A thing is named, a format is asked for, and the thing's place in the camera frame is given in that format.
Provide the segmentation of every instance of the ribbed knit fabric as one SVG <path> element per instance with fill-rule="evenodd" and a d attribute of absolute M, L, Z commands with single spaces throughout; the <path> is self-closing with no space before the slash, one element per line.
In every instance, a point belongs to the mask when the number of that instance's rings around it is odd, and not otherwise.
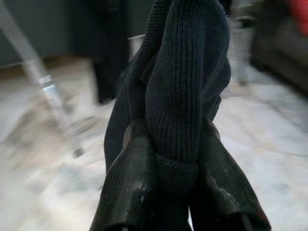
<path fill-rule="evenodd" d="M 105 137 L 107 169 L 126 127 L 146 118 L 161 187 L 148 231 L 189 230 L 202 118 L 213 119 L 230 80 L 229 30 L 216 0 L 156 0 L 144 42 L 124 73 Z"/>

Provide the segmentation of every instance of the red object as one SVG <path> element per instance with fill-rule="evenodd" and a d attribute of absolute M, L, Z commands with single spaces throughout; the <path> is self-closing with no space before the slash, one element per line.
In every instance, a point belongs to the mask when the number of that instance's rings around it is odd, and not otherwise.
<path fill-rule="evenodd" d="M 308 0 L 290 0 L 299 29 L 308 36 Z"/>

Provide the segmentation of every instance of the gray sofa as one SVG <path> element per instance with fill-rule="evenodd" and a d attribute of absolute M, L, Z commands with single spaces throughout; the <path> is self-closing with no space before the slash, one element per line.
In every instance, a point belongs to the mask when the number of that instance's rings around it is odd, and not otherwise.
<path fill-rule="evenodd" d="M 308 37 L 298 30 L 286 0 L 265 0 L 253 36 L 251 63 L 308 91 Z"/>

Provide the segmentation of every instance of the marble floor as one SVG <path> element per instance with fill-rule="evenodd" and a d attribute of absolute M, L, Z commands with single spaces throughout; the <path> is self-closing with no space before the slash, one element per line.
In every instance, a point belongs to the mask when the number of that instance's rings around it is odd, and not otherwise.
<path fill-rule="evenodd" d="M 308 102 L 285 82 L 244 65 L 215 119 L 273 231 L 308 230 Z M 89 60 L 48 63 L 85 154 L 72 156 L 41 92 L 19 67 L 0 70 L 0 231 L 87 231 L 104 179 L 103 137 L 113 103 L 98 107 Z"/>

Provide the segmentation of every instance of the shiny black material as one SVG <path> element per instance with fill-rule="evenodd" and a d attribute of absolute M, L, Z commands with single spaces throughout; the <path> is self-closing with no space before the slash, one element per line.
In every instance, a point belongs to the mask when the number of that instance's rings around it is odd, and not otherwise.
<path fill-rule="evenodd" d="M 189 204 L 195 231 L 271 230 L 248 179 L 211 122 L 203 124 L 198 163 Z"/>
<path fill-rule="evenodd" d="M 155 153 L 145 120 L 126 129 L 123 150 L 110 167 L 90 231 L 143 230 L 157 197 Z"/>

